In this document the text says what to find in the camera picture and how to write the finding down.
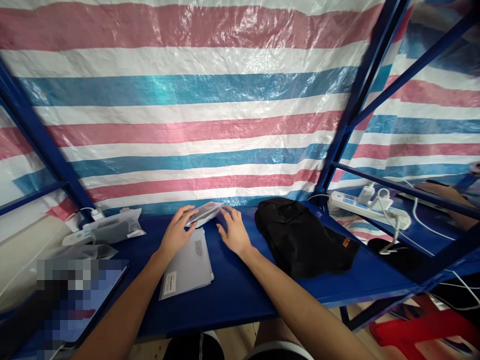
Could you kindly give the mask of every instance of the hand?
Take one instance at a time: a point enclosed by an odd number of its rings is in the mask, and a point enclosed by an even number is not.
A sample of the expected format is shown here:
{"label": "hand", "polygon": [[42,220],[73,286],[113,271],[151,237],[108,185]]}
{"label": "hand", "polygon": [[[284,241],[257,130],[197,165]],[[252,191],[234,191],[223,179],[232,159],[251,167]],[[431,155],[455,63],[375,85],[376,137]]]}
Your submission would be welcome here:
{"label": "hand", "polygon": [[185,231],[185,224],[189,221],[190,217],[196,213],[198,210],[192,210],[195,206],[187,205],[179,208],[170,224],[166,228],[165,235],[161,240],[159,252],[163,252],[168,255],[169,258],[173,258],[176,253],[189,241],[190,237],[195,231],[195,226],[197,225],[194,222],[188,231]]}
{"label": "hand", "polygon": [[464,200],[463,196],[460,195],[457,190],[450,186],[438,185],[431,182],[422,182],[415,185],[415,187],[453,201],[463,202]]}
{"label": "hand", "polygon": [[225,218],[228,233],[225,232],[225,229],[220,224],[216,225],[218,232],[226,246],[242,259],[242,256],[252,249],[253,246],[250,243],[250,238],[242,221],[242,214],[240,211],[235,210],[230,206],[225,206],[225,209],[231,213],[230,216],[230,214],[224,209],[220,209]]}

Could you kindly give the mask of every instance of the blue table surface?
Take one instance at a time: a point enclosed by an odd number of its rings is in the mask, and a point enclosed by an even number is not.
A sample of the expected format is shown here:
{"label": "blue table surface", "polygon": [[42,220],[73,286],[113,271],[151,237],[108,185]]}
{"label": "blue table surface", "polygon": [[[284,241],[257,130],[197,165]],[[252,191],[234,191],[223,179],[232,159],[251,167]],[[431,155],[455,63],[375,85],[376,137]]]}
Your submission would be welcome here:
{"label": "blue table surface", "polygon": [[[381,189],[385,186],[376,186],[375,189]],[[342,192],[348,193],[352,196],[358,196],[361,188],[349,189],[349,190],[340,190]],[[413,200],[401,198],[395,196],[398,191],[390,189],[391,198],[393,199],[393,204],[391,205],[394,208],[405,210],[407,213],[410,214],[411,217],[411,225],[407,230],[402,230],[406,236],[410,239],[415,241],[417,244],[422,246],[423,248],[427,249],[429,252],[433,254],[437,254],[440,250],[446,248],[448,245],[452,243],[451,240],[437,235],[430,230],[426,229],[423,225],[421,225],[418,221],[414,219],[413,216],[413,207],[414,202]],[[429,206],[422,205],[421,203],[418,204],[416,209],[417,217],[429,228],[447,235],[452,239],[457,239],[462,234],[465,233],[464,230],[458,228],[455,225],[455,221],[445,212],[433,209]],[[371,220],[366,219],[371,224],[378,227],[380,230],[386,232],[387,234],[393,235],[395,230],[392,226]],[[423,249],[418,247],[416,244],[408,241],[405,238],[400,237],[400,240],[404,239],[406,242],[411,244],[414,248],[418,249],[421,252],[427,254]],[[461,266],[457,269],[457,273],[460,276],[474,274],[480,272],[480,250],[472,253],[468,258],[466,258],[465,262],[461,264]],[[444,277],[445,279],[452,279],[455,278],[451,272],[447,273]]]}
{"label": "blue table surface", "polygon": [[[353,236],[335,220],[311,203],[304,203],[324,226],[346,237]],[[251,243],[269,260],[272,253],[255,225],[257,208],[239,207]],[[94,325],[106,314],[160,245],[172,216],[140,218],[146,235],[119,242],[115,259],[128,259],[130,268],[112,292],[105,306],[94,319]],[[138,342],[171,337],[193,331],[220,329],[274,317],[277,312],[268,296],[249,269],[227,246],[217,231],[217,221],[204,225],[206,243],[215,279],[206,287],[159,301],[160,283],[148,305],[138,333]],[[298,283],[328,308],[364,301],[406,295],[417,287],[402,274],[383,262],[362,244],[353,267],[344,274],[323,274]],[[21,350],[31,353],[36,346],[31,338]]]}

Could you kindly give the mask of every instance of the power strip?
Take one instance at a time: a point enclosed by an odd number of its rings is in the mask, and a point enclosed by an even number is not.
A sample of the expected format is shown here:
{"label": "power strip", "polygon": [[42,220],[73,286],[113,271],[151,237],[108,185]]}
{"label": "power strip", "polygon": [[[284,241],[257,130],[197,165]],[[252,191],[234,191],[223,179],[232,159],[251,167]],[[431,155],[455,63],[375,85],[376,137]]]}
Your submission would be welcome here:
{"label": "power strip", "polygon": [[[383,211],[372,210],[368,206],[359,203],[358,199],[359,198],[356,196],[351,196],[343,192],[334,191],[330,194],[330,197],[328,198],[328,204],[348,210],[352,213],[378,221],[380,223],[390,225],[388,220],[385,218],[385,214],[383,213]],[[387,215],[389,215],[392,210],[394,210],[395,215],[399,217],[400,230],[408,229],[412,224],[412,219],[410,218],[410,215],[406,211],[394,207],[390,207],[386,211]],[[390,215],[388,216],[388,219],[394,225],[397,223],[397,220]]]}

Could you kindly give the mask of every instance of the red chair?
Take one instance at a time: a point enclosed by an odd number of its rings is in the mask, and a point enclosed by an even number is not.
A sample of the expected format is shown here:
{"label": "red chair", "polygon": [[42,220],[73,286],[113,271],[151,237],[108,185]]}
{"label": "red chair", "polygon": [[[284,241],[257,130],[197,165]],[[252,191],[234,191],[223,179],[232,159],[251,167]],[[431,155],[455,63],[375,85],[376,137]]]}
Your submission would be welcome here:
{"label": "red chair", "polygon": [[409,321],[372,323],[370,332],[381,347],[394,346],[408,360],[427,360],[415,347],[416,343],[453,336],[461,336],[480,350],[480,330],[451,309]]}

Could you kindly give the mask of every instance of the wooden floor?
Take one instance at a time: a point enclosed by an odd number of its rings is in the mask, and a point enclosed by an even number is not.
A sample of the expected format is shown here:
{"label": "wooden floor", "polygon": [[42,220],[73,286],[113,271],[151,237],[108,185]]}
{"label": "wooden floor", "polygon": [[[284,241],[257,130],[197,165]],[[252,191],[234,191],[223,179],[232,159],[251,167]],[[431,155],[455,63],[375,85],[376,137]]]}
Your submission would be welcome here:
{"label": "wooden floor", "polygon": [[[353,317],[368,305],[369,303],[361,303],[349,306],[348,313]],[[332,309],[331,311],[340,318],[340,311],[338,308]],[[385,315],[380,318],[378,322],[389,321],[392,319],[393,317]],[[215,332],[220,339],[225,360],[242,360],[253,349],[258,328],[259,323],[255,322],[216,330]],[[356,335],[379,360],[406,359],[402,353],[393,346],[380,347],[368,329],[359,331]],[[134,345],[130,352],[129,359],[161,360],[165,354],[169,341],[169,339],[164,339]],[[475,357],[472,356],[462,355],[437,340],[420,343],[417,347],[429,360],[475,359]]]}

